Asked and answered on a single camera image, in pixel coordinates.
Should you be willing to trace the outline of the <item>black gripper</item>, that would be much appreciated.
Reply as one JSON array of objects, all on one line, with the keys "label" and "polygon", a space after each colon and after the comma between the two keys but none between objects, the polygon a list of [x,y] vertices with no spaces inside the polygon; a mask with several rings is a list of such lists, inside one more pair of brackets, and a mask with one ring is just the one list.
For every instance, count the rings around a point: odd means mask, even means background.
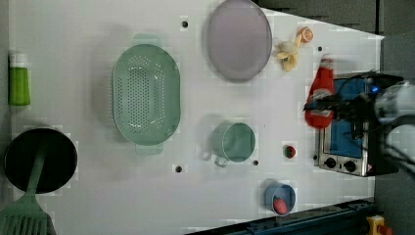
[{"label": "black gripper", "polygon": [[350,122],[371,121],[376,118],[374,104],[375,97],[367,93],[360,93],[351,100],[342,101],[340,95],[313,97],[313,103],[307,103],[305,111],[335,111],[339,109],[339,118]]}]

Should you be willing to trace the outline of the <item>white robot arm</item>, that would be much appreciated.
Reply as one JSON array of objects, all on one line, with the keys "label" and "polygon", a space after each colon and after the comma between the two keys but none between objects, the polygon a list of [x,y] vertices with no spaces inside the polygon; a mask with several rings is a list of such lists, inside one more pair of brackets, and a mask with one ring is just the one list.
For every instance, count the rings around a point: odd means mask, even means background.
[{"label": "white robot arm", "polygon": [[318,166],[355,176],[395,173],[414,165],[414,89],[404,82],[335,82],[303,107],[318,130]]}]

